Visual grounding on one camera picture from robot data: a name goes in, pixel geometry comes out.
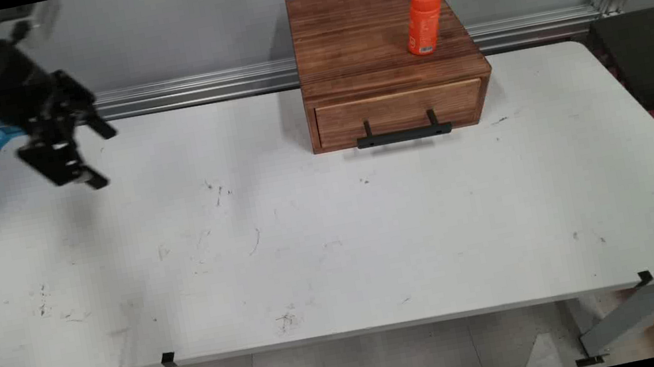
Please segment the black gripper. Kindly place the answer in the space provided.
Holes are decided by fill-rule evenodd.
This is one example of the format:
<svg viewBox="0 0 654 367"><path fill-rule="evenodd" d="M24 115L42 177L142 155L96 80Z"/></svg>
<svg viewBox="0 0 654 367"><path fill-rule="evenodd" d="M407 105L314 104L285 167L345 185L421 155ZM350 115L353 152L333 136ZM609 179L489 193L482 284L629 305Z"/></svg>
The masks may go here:
<svg viewBox="0 0 654 367"><path fill-rule="evenodd" d="M10 38L0 38L0 122L29 135L28 144L17 149L19 160L54 185L106 187L107 177L78 152L74 131L82 123L107 140L117 129L96 111L88 88L62 70L45 72L17 47L27 28L17 24Z"/></svg>

